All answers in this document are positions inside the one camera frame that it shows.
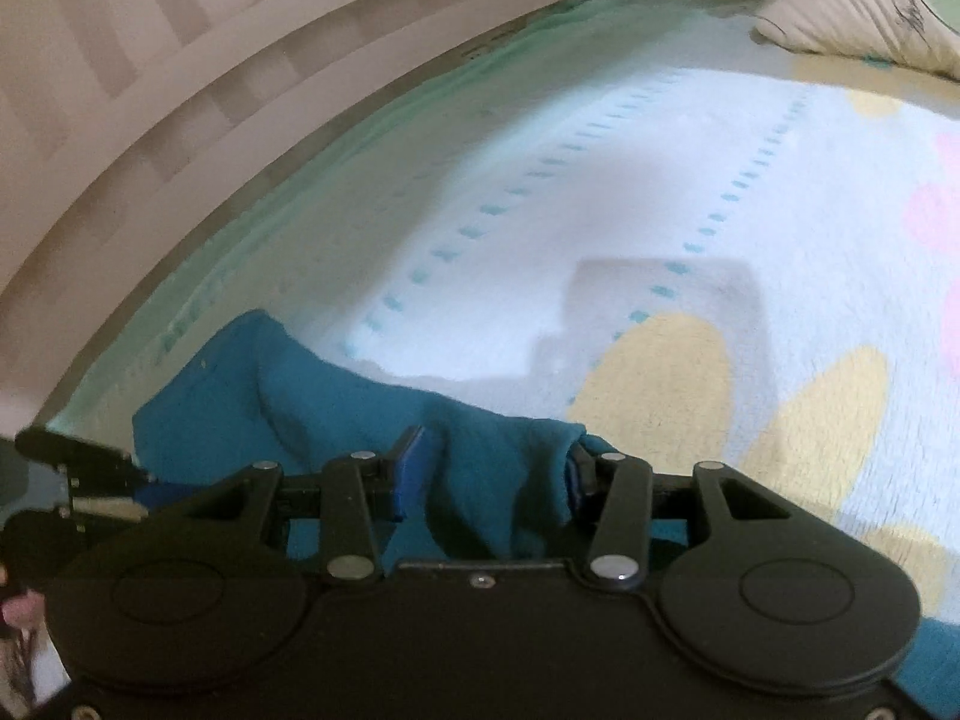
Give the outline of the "person's left hand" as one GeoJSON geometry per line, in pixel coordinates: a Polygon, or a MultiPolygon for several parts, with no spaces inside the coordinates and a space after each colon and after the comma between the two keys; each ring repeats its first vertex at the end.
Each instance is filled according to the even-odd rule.
{"type": "Polygon", "coordinates": [[[46,597],[18,582],[7,566],[0,571],[0,587],[3,639],[39,631],[46,617],[46,597]]]}

